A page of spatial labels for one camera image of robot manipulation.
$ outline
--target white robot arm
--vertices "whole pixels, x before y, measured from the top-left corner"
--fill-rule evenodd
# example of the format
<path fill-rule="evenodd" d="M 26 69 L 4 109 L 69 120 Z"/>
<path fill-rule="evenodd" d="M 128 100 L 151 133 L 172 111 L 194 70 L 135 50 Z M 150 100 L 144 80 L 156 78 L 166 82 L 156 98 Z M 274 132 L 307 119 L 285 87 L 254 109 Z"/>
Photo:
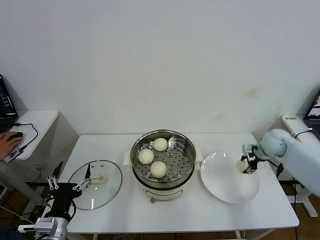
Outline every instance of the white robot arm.
<path fill-rule="evenodd" d="M 248 161 L 243 173 L 251 174 L 258 162 L 276 158 L 283 168 L 313 194 L 320 197 L 320 149 L 302 143 L 282 129 L 267 132 L 261 142 L 250 145 L 250 149 L 241 158 Z"/>

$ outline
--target steamed bun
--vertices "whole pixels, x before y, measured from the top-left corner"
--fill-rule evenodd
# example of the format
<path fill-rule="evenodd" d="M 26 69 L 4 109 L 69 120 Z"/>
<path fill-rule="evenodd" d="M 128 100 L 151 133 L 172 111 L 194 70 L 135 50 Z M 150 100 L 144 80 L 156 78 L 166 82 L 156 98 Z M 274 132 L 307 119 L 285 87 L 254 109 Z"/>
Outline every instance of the steamed bun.
<path fill-rule="evenodd" d="M 153 148 L 158 152 L 164 151 L 168 148 L 168 141 L 162 137 L 159 137 L 156 140 L 154 140 Z"/>
<path fill-rule="evenodd" d="M 162 161 L 156 161 L 152 163 L 150 167 L 150 173 L 156 179 L 160 179 L 166 175 L 167 166 Z"/>
<path fill-rule="evenodd" d="M 155 155 L 150 149 L 143 149 L 138 155 L 139 162 L 142 164 L 150 164 L 154 158 Z"/>

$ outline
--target black cable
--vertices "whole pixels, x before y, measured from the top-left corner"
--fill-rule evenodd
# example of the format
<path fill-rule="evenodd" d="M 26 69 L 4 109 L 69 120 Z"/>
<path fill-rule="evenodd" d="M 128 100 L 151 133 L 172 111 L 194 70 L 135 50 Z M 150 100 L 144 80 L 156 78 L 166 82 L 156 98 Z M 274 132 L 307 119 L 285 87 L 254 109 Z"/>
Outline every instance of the black cable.
<path fill-rule="evenodd" d="M 71 220 L 75 217 L 75 215 L 76 215 L 76 204 L 75 204 L 75 202 L 72 200 L 72 205 L 73 205 L 73 214 L 72 214 L 72 216 L 71 216 L 71 218 L 70 218 L 70 221 L 69 222 L 71 222 Z"/>
<path fill-rule="evenodd" d="M 28 183 L 27 185 L 28 186 L 30 186 L 31 184 L 33 184 L 35 181 L 38 181 L 40 178 L 41 178 L 41 169 L 40 168 L 37 168 L 36 169 L 38 172 L 39 172 L 39 176 L 35 179 L 35 180 L 33 180 L 32 182 L 30 182 L 30 183 Z"/>
<path fill-rule="evenodd" d="M 22 146 L 20 149 L 19 149 L 19 152 L 22 152 L 30 143 L 32 143 L 38 136 L 39 136 L 39 132 L 38 130 L 35 128 L 35 126 L 32 124 L 32 123 L 20 123 L 20 122 L 16 122 L 16 123 L 13 123 L 12 126 L 21 126 L 21 125 L 30 125 L 36 132 L 36 135 L 34 138 L 32 138 L 27 144 L 25 144 L 24 146 Z"/>
<path fill-rule="evenodd" d="M 36 238 L 35 240 L 44 239 L 45 237 L 48 237 L 49 235 L 50 235 L 49 233 L 43 234 L 41 237 L 38 237 L 38 238 Z"/>
<path fill-rule="evenodd" d="M 273 166 L 275 166 L 276 168 L 278 168 L 279 166 L 277 166 L 276 164 L 274 164 L 272 161 L 270 161 L 269 159 L 268 159 L 268 162 L 269 163 L 271 163 Z"/>
<path fill-rule="evenodd" d="M 21 216 L 22 214 L 22 211 L 25 209 L 25 207 L 27 206 L 27 204 L 29 203 L 29 200 L 27 200 L 23 206 L 20 208 L 20 210 L 18 211 L 18 215 Z M 18 219 L 19 217 L 18 216 L 14 216 L 13 220 L 10 222 L 9 226 L 14 226 L 15 223 L 16 223 L 16 220 Z"/>
<path fill-rule="evenodd" d="M 294 184 L 294 204 L 293 204 L 293 209 L 294 209 L 294 213 L 296 213 L 296 200 L 297 200 L 297 184 Z M 294 228 L 294 232 L 295 232 L 295 240 L 298 240 L 298 233 L 297 233 L 297 227 Z"/>
<path fill-rule="evenodd" d="M 27 212 L 27 213 L 23 213 L 23 214 L 19 214 L 20 216 L 23 216 L 23 215 L 27 215 L 27 214 L 33 214 L 33 213 L 35 213 L 35 211 L 36 210 L 38 210 L 39 208 L 41 208 L 42 207 L 42 204 L 44 204 L 44 202 L 45 202 L 45 198 L 43 197 L 42 198 L 42 202 L 41 202 L 41 204 L 38 206 L 35 206 L 34 207 L 34 209 L 33 209 L 33 211 L 32 212 Z"/>
<path fill-rule="evenodd" d="M 310 133 L 310 132 L 314 132 L 313 130 L 308 130 L 308 131 L 302 131 L 302 132 L 299 132 L 297 135 L 295 135 L 295 139 L 297 139 L 297 137 L 300 135 L 300 134 L 305 134 L 305 133 Z"/>
<path fill-rule="evenodd" d="M 16 210 L 7 202 L 0 200 L 0 203 L 3 203 L 5 205 L 7 205 L 8 207 L 10 207 L 10 209 L 12 210 L 12 212 L 16 212 Z M 16 215 L 13 215 L 11 217 L 0 217 L 0 219 L 13 219 Z"/>

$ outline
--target keyboard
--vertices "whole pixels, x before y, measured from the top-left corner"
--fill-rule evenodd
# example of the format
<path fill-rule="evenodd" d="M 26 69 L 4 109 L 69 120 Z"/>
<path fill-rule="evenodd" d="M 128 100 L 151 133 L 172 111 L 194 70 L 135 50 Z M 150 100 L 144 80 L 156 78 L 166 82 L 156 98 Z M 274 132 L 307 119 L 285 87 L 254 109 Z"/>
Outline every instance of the keyboard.
<path fill-rule="evenodd" d="M 13 124 L 15 121 L 13 119 L 6 120 L 6 119 L 0 119 L 0 133 L 5 133 L 11 128 L 11 124 Z"/>

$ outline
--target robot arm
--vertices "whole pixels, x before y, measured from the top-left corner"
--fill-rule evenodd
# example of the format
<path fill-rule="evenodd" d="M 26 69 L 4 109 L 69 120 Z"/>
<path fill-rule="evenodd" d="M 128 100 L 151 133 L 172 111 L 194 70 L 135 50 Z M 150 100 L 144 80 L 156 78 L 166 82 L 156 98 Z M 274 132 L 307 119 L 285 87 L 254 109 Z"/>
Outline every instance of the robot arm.
<path fill-rule="evenodd" d="M 36 240 L 65 240 L 67 238 L 67 225 L 71 221 L 69 210 L 73 199 L 78 198 L 91 184 L 90 164 L 84 176 L 84 180 L 77 183 L 59 182 L 57 183 L 55 173 L 48 177 L 50 193 L 54 202 L 49 212 L 44 217 L 40 217 L 33 225 L 20 225 L 20 233 L 35 232 Z"/>
<path fill-rule="evenodd" d="M 320 149 L 302 143 L 281 129 L 267 132 L 259 144 L 250 145 L 241 160 L 248 161 L 243 173 L 252 174 L 259 162 L 275 158 L 283 168 L 320 197 Z"/>

